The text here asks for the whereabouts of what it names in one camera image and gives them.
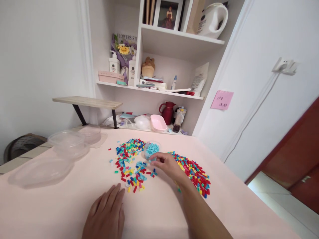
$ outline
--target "colorful beads pile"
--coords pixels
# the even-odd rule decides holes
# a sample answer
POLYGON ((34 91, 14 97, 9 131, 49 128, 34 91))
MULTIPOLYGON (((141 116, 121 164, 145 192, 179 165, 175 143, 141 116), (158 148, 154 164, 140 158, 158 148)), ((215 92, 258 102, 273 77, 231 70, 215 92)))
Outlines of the colorful beads pile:
POLYGON ((173 155, 177 161, 180 168, 186 173, 186 175, 193 182, 194 186, 197 188, 197 191, 204 197, 207 198, 207 195, 210 195, 210 181, 209 176, 205 174, 205 171, 200 167, 196 162, 189 160, 186 157, 180 156, 173 152, 168 152, 173 155))
MULTIPOLYGON (((118 155, 118 158, 115 165, 116 168, 118 168, 119 170, 116 170, 114 173, 118 174, 119 172, 121 172, 121 180, 126 182, 128 192, 130 192, 131 187, 133 188, 134 193, 137 189, 139 189, 139 191, 145 189, 143 183, 147 180, 147 178, 144 174, 149 174, 153 178, 157 176, 157 172, 155 169, 153 169, 153 172, 147 172, 147 163, 139 161, 136 162, 135 167, 127 166, 128 164, 133 163, 133 161, 135 160, 135 156, 139 155, 144 150, 144 147, 145 143, 142 140, 130 139, 126 143, 123 143, 116 148, 116 154, 118 155)), ((146 149, 146 153, 148 153, 149 155, 152 155, 158 151, 159 146, 155 143, 150 143, 148 148, 146 149)), ((189 160, 186 157, 180 156, 174 151, 168 153, 173 155, 180 168, 193 182, 198 192, 204 198, 207 198, 207 195, 210 195, 210 181, 209 176, 205 174, 203 168, 200 167, 196 162, 189 160)))
POLYGON ((117 168, 119 168, 121 172, 121 180, 127 182, 126 187, 128 188, 128 192, 130 192, 131 186, 134 188, 134 193, 138 187, 139 191, 145 189, 142 183, 146 181, 147 178, 143 174, 151 174, 153 178, 157 175, 155 169, 153 169, 153 172, 146 172, 147 163, 137 162, 136 166, 133 168, 125 165, 125 162, 128 164, 133 163, 135 160, 134 156, 139 155, 139 153, 144 150, 144 145, 145 143, 140 139, 131 139, 116 148, 116 154, 119 157, 117 158, 115 165, 117 165, 117 168))

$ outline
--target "hand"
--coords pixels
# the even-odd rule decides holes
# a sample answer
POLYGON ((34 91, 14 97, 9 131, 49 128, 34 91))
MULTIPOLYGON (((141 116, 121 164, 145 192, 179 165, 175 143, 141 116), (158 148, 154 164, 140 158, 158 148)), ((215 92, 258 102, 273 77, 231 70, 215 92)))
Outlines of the hand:
POLYGON ((180 168, 176 160, 171 154, 165 154, 157 152, 153 154, 149 160, 152 160, 156 157, 156 161, 152 161, 151 165, 156 166, 163 170, 171 179, 180 183, 185 178, 188 179, 187 175, 180 168))
POLYGON ((83 229, 82 239, 121 239, 124 227, 122 200, 125 189, 113 185, 91 206, 83 229))

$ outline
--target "fingers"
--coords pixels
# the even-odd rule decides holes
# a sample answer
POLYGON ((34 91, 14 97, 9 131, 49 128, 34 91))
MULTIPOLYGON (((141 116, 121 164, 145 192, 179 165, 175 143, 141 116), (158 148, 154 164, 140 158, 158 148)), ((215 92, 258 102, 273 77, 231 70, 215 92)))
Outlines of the fingers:
POLYGON ((156 158, 157 161, 161 161, 160 159, 165 159, 166 158, 166 154, 165 153, 161 153, 161 152, 157 152, 153 155, 151 155, 149 157, 149 160, 153 160, 154 158, 156 158))
POLYGON ((105 208, 105 205, 106 205, 106 203, 108 201, 108 198, 109 198, 110 194, 115 190, 115 188, 116 188, 115 185, 113 185, 106 193, 104 193, 102 195, 102 199, 101 199, 100 205, 99 205, 99 207, 97 209, 98 212, 102 212, 103 211, 103 209, 105 208))
POLYGON ((104 194, 102 194, 97 200, 95 200, 95 202, 92 204, 91 209, 89 211, 88 217, 93 217, 96 214, 96 210, 101 202, 102 196, 104 194))
POLYGON ((115 201, 115 198, 116 198, 117 194, 119 193, 120 188, 121 188, 121 184, 119 183, 118 185, 116 185, 115 189, 111 192, 111 194, 107 200, 107 203, 105 205, 104 210, 111 211, 112 206, 113 206, 114 201, 115 201))
POLYGON ((123 204, 122 204, 120 209, 120 214, 119 214, 119 231, 118 231, 119 238, 122 238, 124 221, 125 221, 125 215, 124 215, 123 204))
POLYGON ((164 166, 164 164, 161 163, 161 162, 159 162, 159 161, 152 161, 152 162, 151 162, 151 165, 152 165, 152 166, 155 166, 155 167, 157 167, 157 168, 160 168, 160 169, 162 169, 163 166, 164 166))
POLYGON ((125 194, 125 189, 120 190, 120 192, 116 195, 114 200, 114 204, 112 206, 112 212, 118 213, 122 206, 123 197, 125 194))

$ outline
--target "power cord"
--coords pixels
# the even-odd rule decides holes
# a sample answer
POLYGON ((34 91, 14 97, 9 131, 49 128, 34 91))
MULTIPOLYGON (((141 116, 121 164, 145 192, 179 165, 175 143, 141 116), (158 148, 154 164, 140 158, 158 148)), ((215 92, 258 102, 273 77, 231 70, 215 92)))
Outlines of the power cord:
POLYGON ((249 123, 250 123, 250 121, 253 119, 253 117, 257 114, 257 112, 258 112, 258 110, 260 109, 261 105, 264 103, 264 101, 265 101, 266 98, 268 97, 269 93, 271 92, 271 90, 273 89, 274 85, 276 84, 276 81, 277 81, 277 79, 278 79, 278 77, 279 77, 280 74, 281 74, 281 72, 278 73, 278 75, 277 75, 276 79, 274 80, 274 82, 273 82, 273 84, 272 84, 270 90, 268 91, 267 95, 266 95, 265 98, 262 100, 262 102, 261 102, 260 105, 258 106, 257 110, 255 111, 255 113, 252 115, 252 117, 250 118, 250 120, 248 121, 248 123, 246 124, 246 126, 244 127, 244 129, 242 130, 242 132, 241 132, 241 134, 240 134, 240 136, 239 136, 239 138, 238 138, 238 140, 237 140, 237 142, 236 142, 234 148, 232 149, 232 151, 230 151, 230 153, 229 153, 228 156, 226 157, 226 160, 224 161, 224 163, 226 163, 226 161, 227 161, 227 159, 229 158, 229 156, 230 156, 230 155, 232 154, 232 152, 235 150, 235 148, 236 148, 236 146, 237 146, 237 144, 238 144, 240 138, 241 138, 242 135, 243 135, 243 132, 245 131, 245 129, 247 128, 247 126, 249 125, 249 123))

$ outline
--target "red thermos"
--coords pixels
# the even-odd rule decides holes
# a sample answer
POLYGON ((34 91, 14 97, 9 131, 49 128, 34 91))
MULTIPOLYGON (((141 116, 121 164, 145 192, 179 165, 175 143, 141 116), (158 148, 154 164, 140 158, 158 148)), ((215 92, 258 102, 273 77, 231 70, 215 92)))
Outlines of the red thermos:
POLYGON ((174 114, 174 103, 170 101, 166 101, 166 103, 163 103, 159 107, 159 112, 162 114, 162 117, 165 120, 166 125, 170 125, 172 123, 172 117, 174 114), (165 105, 165 108, 161 112, 162 105, 165 105))

